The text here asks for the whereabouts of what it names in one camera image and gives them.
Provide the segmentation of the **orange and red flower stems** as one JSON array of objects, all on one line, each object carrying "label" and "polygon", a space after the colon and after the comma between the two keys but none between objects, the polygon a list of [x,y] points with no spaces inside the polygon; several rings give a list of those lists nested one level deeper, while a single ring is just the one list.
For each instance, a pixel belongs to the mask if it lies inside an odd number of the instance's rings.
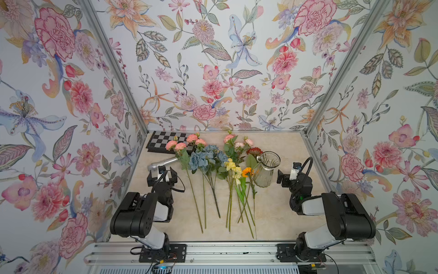
[{"label": "orange and red flower stems", "polygon": [[250,148],[247,152],[246,167],[242,171],[242,177],[238,180],[236,185],[236,193],[239,198],[240,216],[238,222],[243,222],[246,219],[250,230],[251,237],[257,238],[256,227],[256,168],[258,166],[257,157],[262,155],[262,150],[258,147]]}]

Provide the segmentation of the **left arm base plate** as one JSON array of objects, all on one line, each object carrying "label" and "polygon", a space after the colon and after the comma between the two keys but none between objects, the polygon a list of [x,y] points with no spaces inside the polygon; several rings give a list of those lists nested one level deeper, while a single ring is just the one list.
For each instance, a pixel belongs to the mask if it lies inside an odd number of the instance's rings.
[{"label": "left arm base plate", "polygon": [[140,255],[140,263],[184,263],[187,255],[186,244],[168,244],[162,249],[153,250],[143,246]]}]

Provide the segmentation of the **black white checkerboard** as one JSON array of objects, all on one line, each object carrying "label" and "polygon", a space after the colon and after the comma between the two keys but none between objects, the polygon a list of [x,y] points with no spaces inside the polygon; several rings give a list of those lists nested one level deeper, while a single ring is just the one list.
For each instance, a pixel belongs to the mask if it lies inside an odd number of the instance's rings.
[{"label": "black white checkerboard", "polygon": [[187,133],[184,132],[170,132],[170,131],[154,131],[146,145],[146,149],[151,153],[172,154],[165,147],[167,143],[178,137],[178,142],[184,142],[187,145],[188,154],[191,154],[193,147],[188,145]]}]

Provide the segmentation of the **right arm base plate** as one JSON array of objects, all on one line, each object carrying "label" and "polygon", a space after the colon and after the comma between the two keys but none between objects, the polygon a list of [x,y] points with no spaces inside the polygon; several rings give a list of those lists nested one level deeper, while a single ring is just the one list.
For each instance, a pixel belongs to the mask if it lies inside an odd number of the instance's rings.
[{"label": "right arm base plate", "polygon": [[277,259],[281,263],[325,263],[322,250],[315,250],[305,244],[277,244]]}]

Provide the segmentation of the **grey metal cylinder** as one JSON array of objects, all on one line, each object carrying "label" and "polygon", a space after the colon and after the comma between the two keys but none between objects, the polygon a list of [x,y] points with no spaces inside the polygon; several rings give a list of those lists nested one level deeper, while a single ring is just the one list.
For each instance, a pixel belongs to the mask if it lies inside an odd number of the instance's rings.
[{"label": "grey metal cylinder", "polygon": [[168,166],[168,165],[171,165],[172,163],[177,162],[177,161],[178,161],[178,158],[174,157],[174,158],[167,159],[167,160],[164,160],[161,162],[151,163],[149,166],[147,166],[147,169],[148,169],[148,171],[156,171],[156,170],[158,170],[158,168],[160,166]]}]

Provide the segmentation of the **yellow flower bunch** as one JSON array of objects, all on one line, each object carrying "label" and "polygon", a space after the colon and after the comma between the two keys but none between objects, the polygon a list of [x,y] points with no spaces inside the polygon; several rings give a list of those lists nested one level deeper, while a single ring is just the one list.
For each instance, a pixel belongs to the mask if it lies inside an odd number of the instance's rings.
[{"label": "yellow flower bunch", "polygon": [[242,169],[233,161],[233,159],[229,158],[222,164],[218,171],[220,178],[224,179],[228,184],[229,198],[227,206],[226,228],[229,232],[231,232],[234,196],[237,196],[237,204],[241,208],[242,192],[240,190],[240,184],[242,178]]}]

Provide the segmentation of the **clear glass vase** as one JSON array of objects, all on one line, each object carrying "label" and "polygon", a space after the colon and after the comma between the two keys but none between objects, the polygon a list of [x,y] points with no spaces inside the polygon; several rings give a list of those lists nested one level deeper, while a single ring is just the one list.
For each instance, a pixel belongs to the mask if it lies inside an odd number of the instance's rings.
[{"label": "clear glass vase", "polygon": [[261,188],[267,188],[273,181],[274,171],[281,164],[281,159],[277,153],[266,151],[259,155],[256,160],[254,182]]}]

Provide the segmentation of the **blue flower bunch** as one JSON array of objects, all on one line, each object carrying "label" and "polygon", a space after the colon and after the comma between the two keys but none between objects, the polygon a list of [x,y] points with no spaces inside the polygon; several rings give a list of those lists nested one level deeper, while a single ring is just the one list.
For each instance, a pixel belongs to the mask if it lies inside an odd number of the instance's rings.
[{"label": "blue flower bunch", "polygon": [[216,181],[217,176],[225,168],[225,164],[228,161],[226,154],[221,151],[216,145],[204,145],[198,143],[192,151],[188,162],[188,173],[195,174],[199,172],[201,174],[201,188],[203,191],[203,209],[204,215],[201,217],[199,207],[196,198],[195,206],[199,217],[201,231],[204,232],[206,228],[206,194],[205,185],[207,184],[212,192],[214,206],[216,208],[217,216],[221,218],[221,212],[219,209],[219,201],[217,198]]}]

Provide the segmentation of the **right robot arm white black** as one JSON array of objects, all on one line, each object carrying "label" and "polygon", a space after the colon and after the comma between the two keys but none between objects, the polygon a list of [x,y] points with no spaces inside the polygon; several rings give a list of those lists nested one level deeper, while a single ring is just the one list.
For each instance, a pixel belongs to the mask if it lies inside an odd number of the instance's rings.
[{"label": "right robot arm white black", "polygon": [[289,206],[292,211],[302,216],[324,216],[326,224],[313,231],[300,233],[293,245],[278,245],[279,259],[310,261],[322,258],[324,250],[333,245],[375,237],[374,221],[355,194],[338,195],[331,191],[312,195],[312,166],[312,157],[304,163],[294,162],[289,174],[278,171],[277,183],[291,192]]}]

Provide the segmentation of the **aluminium front rail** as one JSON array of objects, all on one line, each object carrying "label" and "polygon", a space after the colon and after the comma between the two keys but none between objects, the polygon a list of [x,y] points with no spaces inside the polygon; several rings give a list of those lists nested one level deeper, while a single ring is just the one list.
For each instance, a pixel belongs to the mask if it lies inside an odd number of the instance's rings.
[{"label": "aluminium front rail", "polygon": [[[277,258],[277,245],[281,242],[185,242],[185,262],[177,266],[219,265],[281,265]],[[145,266],[131,249],[139,246],[133,242],[107,242],[94,245],[92,252],[84,258],[88,267],[97,266]],[[325,259],[329,265],[371,265],[376,260],[371,248],[364,242],[346,242],[334,245],[315,258],[316,263]]]}]

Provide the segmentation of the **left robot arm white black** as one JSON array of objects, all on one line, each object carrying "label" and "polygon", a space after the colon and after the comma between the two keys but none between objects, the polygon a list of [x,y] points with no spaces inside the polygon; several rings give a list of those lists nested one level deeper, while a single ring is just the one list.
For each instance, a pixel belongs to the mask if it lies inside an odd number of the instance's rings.
[{"label": "left robot arm white black", "polygon": [[110,222],[110,232],[120,237],[130,237],[149,250],[168,252],[168,235],[154,227],[156,223],[169,223],[173,217],[173,192],[184,193],[185,189],[175,188],[177,172],[159,166],[150,172],[147,184],[151,188],[147,194],[126,193]]}]

